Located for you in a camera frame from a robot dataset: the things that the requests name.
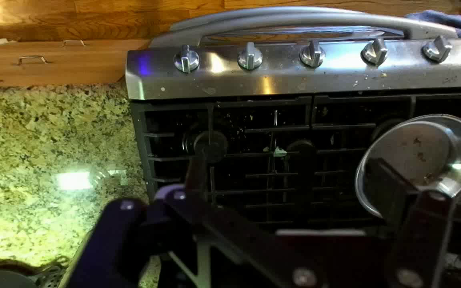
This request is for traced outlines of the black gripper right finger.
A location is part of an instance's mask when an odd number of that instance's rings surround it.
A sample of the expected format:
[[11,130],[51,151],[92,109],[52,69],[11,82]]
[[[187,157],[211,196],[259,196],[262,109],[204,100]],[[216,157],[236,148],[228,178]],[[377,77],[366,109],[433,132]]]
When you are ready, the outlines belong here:
[[390,288],[438,288],[453,226],[454,202],[437,191],[419,191],[382,159],[366,162],[365,194],[393,228],[385,260]]

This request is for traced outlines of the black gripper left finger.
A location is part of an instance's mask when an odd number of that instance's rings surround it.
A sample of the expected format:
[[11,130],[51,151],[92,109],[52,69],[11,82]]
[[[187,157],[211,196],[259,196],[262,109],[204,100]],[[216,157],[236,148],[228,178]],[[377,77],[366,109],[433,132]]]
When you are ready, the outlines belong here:
[[174,213],[174,220],[188,229],[196,249],[195,285],[222,284],[216,276],[219,263],[211,260],[217,250],[233,269],[225,269],[228,282],[254,288],[325,288],[325,273],[284,247],[273,236],[257,229],[227,209],[217,209],[201,199],[206,191],[206,164],[227,153],[227,138],[219,132],[204,132],[195,138],[200,149],[190,159],[184,185],[163,186],[156,193]]

